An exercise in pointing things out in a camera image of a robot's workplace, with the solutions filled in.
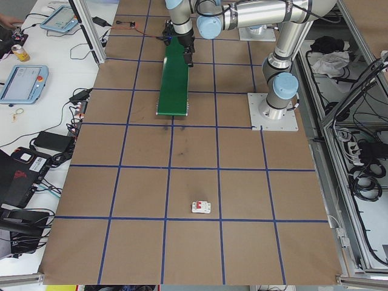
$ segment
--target hand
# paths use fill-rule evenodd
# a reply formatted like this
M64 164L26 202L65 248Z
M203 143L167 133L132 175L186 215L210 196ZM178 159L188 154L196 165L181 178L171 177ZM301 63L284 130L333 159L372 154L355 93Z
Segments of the hand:
M13 25L15 23L23 23L24 21L21 19L18 19L13 16L7 16L0 13L0 24L3 25L5 28L9 29L15 29L16 27Z

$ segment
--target power strip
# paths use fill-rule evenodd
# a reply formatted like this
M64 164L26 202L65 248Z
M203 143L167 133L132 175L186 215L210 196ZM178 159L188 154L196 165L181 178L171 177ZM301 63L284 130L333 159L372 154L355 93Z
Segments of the power strip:
M358 147L357 142L348 141L347 142L347 149L349 151L349 155L352 157L351 160L353 162L353 165L363 166L364 164L360 160L361 150Z

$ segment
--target black bag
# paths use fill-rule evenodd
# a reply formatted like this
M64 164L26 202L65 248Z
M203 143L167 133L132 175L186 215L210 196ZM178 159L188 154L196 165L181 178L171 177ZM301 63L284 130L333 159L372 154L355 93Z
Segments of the black bag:
M333 52L343 52L345 43L342 39L335 39L331 36L323 36L315 40L311 45L313 52L320 52L324 55Z
M13 46L12 34L11 30L0 26L0 58L11 50L11 46Z

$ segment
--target brown cardboard surface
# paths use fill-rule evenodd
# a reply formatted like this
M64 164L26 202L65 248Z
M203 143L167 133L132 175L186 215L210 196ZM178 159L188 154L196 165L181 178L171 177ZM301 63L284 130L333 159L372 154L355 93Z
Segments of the brown cardboard surface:
M171 124L171 117L156 115L158 98L159 92L135 92L129 122L131 124Z
M253 92L253 77L250 67L246 65L216 65L215 68L217 92Z
M221 172L224 218L272 219L265 172Z
M208 215L192 213L192 202L201 200L212 204ZM168 217L219 218L216 170L172 170Z
M246 94L217 94L217 111L220 126L250 127Z
M50 243L39 271L45 285L69 282L95 284L104 247L107 221L98 219L55 219Z
M99 66L94 88L133 89L138 62L108 59Z
M169 221L165 284L221 285L219 223Z
M270 179L278 219L326 219L316 173L272 172Z
M300 114L296 112L295 115L299 127L297 132L264 132L270 169L314 169Z
M121 169L113 214L164 217L166 187L167 170Z
M166 167L169 164L171 128L131 127L127 136L123 165Z
M219 129L219 164L224 168L264 169L260 132Z
M142 38L136 36L111 36L105 50L107 58L135 59L139 58Z
M247 41L216 40L214 41L214 50L215 62L218 64L250 64Z
M174 131L172 166L217 166L216 132L214 129L180 127Z
M189 92L189 115L176 116L176 125L216 125L213 93Z
M162 221L112 221L101 284L160 280Z
M327 223L279 224L284 272L294 285L335 285L340 262Z
M82 125L72 164L117 165L124 132L125 126Z
M122 0L115 19L160 35L164 5ZM299 114L299 132L250 128L246 93L267 92L259 65L274 44L236 41L237 30L209 41L194 29L186 118L155 115L163 43L112 30L107 53L119 59L96 79L41 265L45 284L335 284ZM196 200L212 212L193 214Z
M85 122L127 123L132 91L94 90Z
M225 222L222 230L227 284L283 283L273 223Z
M109 216L116 177L116 168L69 168L56 214Z

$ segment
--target white sticker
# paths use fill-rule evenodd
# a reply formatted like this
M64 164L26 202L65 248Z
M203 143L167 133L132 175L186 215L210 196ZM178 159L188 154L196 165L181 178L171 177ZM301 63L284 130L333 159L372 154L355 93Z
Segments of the white sticker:
M31 155L29 155L28 153L24 153L24 154L20 157L21 160L26 161L26 162L28 162L28 161L30 160L30 158L31 158Z
M34 172L39 172L43 165L46 163L47 159L44 158L36 158L36 160L32 163L30 170Z

